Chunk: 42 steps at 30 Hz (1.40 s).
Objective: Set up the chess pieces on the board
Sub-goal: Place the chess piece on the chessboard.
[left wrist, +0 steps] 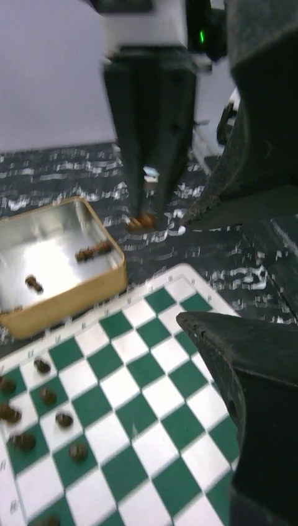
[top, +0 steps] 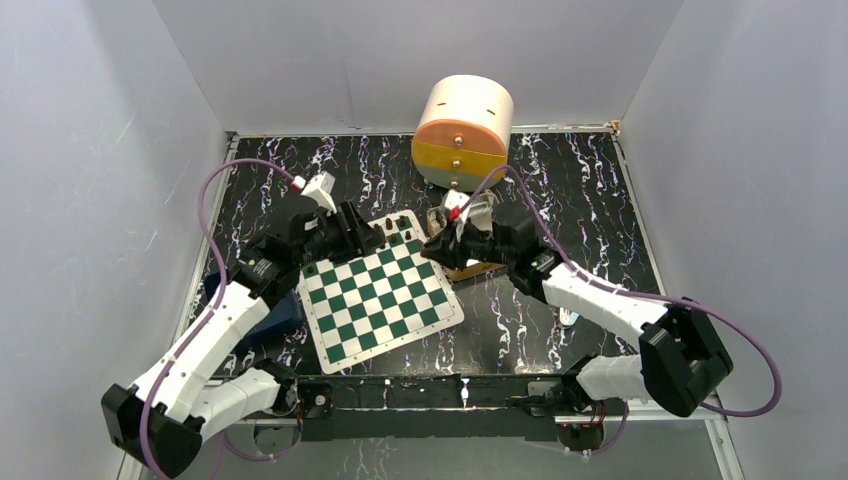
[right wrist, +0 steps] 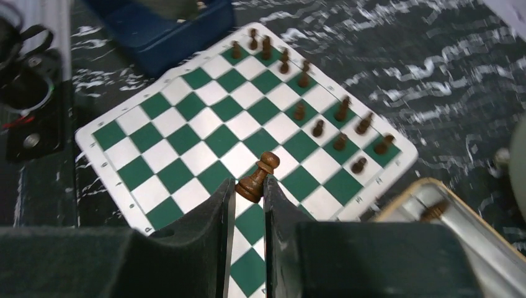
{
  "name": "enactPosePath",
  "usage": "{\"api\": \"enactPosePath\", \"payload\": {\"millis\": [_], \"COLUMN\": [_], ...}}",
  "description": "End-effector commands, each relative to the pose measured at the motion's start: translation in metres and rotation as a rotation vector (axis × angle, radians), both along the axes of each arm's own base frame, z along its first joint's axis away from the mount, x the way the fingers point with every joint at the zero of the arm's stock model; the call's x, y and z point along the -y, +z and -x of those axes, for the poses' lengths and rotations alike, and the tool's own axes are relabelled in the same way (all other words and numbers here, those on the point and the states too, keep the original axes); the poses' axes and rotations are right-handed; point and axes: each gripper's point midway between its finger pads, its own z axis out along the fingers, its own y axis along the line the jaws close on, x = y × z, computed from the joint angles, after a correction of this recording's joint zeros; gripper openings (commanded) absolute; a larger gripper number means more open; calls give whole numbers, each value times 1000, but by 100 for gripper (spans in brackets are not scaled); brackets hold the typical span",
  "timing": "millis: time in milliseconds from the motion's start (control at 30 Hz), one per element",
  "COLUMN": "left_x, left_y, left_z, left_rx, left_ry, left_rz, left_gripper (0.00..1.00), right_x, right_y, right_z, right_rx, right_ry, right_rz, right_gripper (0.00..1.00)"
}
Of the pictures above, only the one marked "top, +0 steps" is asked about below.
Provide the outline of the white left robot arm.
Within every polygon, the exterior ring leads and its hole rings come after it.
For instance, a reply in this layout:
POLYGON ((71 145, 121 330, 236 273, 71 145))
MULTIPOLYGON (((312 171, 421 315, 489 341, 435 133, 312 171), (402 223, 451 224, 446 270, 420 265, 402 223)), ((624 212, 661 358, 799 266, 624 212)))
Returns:
POLYGON ((215 295, 163 357, 129 386, 111 385, 101 408, 111 442, 160 479, 182 474, 202 445, 236 421, 263 410, 286 416, 299 407, 298 380, 261 361, 214 389, 206 384, 228 354, 265 320, 318 262, 336 264, 375 253, 381 227, 351 202, 297 214, 287 235, 265 233, 222 273, 215 295))

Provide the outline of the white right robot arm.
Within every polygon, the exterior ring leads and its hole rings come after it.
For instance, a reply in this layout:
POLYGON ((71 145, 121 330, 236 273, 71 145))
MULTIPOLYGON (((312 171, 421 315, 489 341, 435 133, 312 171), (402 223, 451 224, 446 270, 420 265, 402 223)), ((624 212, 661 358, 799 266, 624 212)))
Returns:
POLYGON ((423 244, 421 254, 450 270, 471 260, 501 264, 524 295, 574 312, 634 348, 632 355, 587 356, 567 370, 555 391, 577 414, 608 399, 640 399, 687 417, 734 369, 705 313, 595 285, 545 245, 530 222, 480 230, 450 221, 423 244))

